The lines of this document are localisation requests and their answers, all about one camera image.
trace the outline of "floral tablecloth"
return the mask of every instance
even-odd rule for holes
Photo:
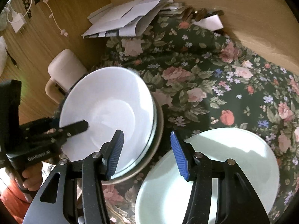
[[[170,150],[173,128],[183,139],[221,127],[246,129],[262,137],[280,170],[271,223],[285,211],[299,188],[298,76],[228,36],[160,16],[140,38],[111,37],[97,68],[104,66],[137,72],[162,105],[165,121],[152,162],[132,179],[104,186],[112,221],[135,223],[138,190],[149,170]]]

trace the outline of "wooden wall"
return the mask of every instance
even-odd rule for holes
[[[58,53],[64,49],[72,50],[88,69],[99,61],[105,39],[82,39],[81,35],[91,25],[87,16],[109,3],[110,0],[49,0],[59,27],[66,29],[68,37],[60,35],[54,20],[49,19],[50,10],[43,2],[32,5],[32,18],[26,16],[27,24],[21,33],[15,34],[10,24],[0,33],[19,66],[17,69],[8,59],[0,81],[22,81],[21,124],[51,116],[57,108],[44,89],[50,78],[47,67]],[[11,5],[16,12],[25,13],[21,0],[12,0]]]
[[[130,0],[111,0],[114,4]],[[265,59],[299,74],[299,24],[284,0],[175,0],[222,9],[224,30]]]

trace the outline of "screw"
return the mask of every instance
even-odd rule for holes
[[[99,153],[99,152],[94,152],[94,153],[92,154],[92,157],[93,157],[93,158],[99,158],[100,155],[101,155],[101,153]]]
[[[59,164],[60,165],[64,165],[64,164],[66,164],[68,162],[68,160],[66,159],[66,158],[64,158],[64,159],[61,159],[60,161],[59,161]]]
[[[227,163],[229,165],[235,165],[236,162],[233,159],[227,159]]]
[[[202,153],[201,152],[196,152],[196,153],[194,153],[194,156],[196,158],[202,158]]]

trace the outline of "orange clothing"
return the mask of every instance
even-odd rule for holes
[[[15,220],[22,224],[30,204],[26,201],[24,194],[15,181],[11,180],[8,187],[10,190],[5,189],[0,199]]]

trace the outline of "human hand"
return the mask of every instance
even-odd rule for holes
[[[23,182],[24,188],[28,189],[29,191],[39,190],[42,184],[41,168],[42,162],[39,162],[23,171],[22,176],[26,179]]]

